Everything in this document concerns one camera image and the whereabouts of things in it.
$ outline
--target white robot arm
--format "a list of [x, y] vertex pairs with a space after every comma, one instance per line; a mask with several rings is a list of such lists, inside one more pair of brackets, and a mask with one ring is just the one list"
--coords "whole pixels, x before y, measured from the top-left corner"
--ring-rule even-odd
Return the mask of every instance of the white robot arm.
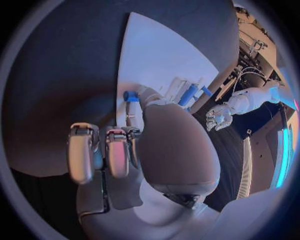
[[206, 128], [210, 131], [215, 127], [218, 131], [228, 127], [232, 115], [242, 115], [258, 109], [264, 102], [282, 102], [296, 109], [290, 89], [278, 81], [268, 81], [263, 87], [250, 87], [232, 94], [227, 102], [216, 105], [206, 113]]

